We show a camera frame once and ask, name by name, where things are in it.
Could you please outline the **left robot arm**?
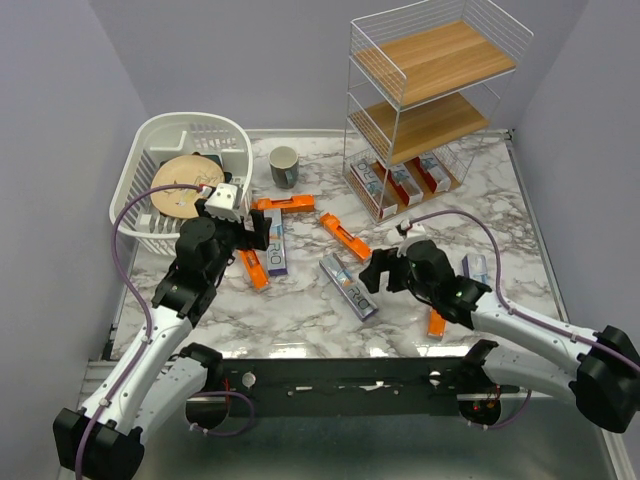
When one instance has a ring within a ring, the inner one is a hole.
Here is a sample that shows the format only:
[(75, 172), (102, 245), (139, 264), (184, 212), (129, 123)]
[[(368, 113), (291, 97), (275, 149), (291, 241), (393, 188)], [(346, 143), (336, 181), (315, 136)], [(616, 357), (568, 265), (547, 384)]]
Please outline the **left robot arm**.
[(222, 380), (221, 355), (192, 345), (165, 367), (214, 300), (236, 251), (269, 245), (271, 221), (251, 211), (246, 229), (240, 187), (196, 187), (197, 215), (185, 222), (176, 257), (151, 302), (145, 323), (97, 390), (77, 410), (63, 409), (53, 424), (62, 467), (78, 479), (130, 479), (149, 438), (194, 394), (214, 393)]

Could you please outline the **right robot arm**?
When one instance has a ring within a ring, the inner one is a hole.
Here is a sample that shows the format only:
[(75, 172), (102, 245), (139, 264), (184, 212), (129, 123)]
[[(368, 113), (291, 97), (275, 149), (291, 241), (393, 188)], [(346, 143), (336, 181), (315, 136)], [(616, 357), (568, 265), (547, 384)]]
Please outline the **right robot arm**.
[(431, 240), (376, 249), (359, 278), (370, 293), (408, 291), (445, 320), (488, 333), (520, 347), (514, 352), (487, 342), (473, 348), (460, 379), (480, 392), (491, 384), (519, 386), (572, 402), (593, 424), (623, 433), (639, 410), (639, 352), (622, 330), (564, 324), (520, 311), (488, 285), (455, 274)]

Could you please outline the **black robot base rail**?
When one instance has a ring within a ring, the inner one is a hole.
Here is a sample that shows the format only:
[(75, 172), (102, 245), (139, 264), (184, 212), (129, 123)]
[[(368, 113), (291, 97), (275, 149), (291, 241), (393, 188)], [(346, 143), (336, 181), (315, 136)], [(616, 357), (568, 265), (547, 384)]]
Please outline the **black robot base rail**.
[[(192, 343), (171, 359), (191, 358), (207, 372), (203, 392), (188, 401), (196, 418), (229, 407), (234, 417), (456, 416), (471, 399), (494, 401), (500, 388), (474, 358), (224, 359)], [(203, 393), (220, 390), (220, 401)]]

